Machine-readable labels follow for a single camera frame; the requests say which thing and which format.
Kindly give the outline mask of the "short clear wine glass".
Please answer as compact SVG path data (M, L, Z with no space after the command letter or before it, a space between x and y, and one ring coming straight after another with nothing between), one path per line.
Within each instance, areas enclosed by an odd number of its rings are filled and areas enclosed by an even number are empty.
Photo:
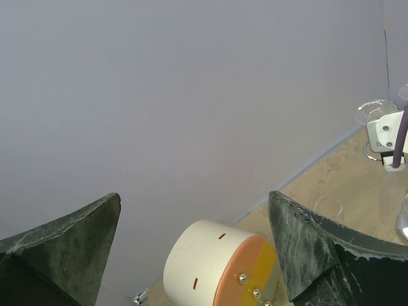
M385 99L375 99L360 105L354 113L354 118L359 124L365 125L371 120L397 111L399 111L399 108L393 102Z

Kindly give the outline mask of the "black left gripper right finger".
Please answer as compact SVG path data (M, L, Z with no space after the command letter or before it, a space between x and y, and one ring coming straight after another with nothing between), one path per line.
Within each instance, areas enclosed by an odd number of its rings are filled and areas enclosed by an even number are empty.
M279 191L268 214L294 305L407 305L407 247L355 231Z

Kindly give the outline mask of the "clear ribbed flute glass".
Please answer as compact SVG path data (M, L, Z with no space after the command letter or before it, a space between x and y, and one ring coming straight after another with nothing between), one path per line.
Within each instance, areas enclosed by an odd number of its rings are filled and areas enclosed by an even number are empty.
M401 86L401 88L398 90L398 96L403 100L408 100L408 84Z

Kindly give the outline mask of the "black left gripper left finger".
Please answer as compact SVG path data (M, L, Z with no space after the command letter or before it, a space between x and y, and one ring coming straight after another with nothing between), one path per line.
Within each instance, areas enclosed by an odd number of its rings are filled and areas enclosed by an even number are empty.
M117 193L1 240L1 305L95 305L121 211Z

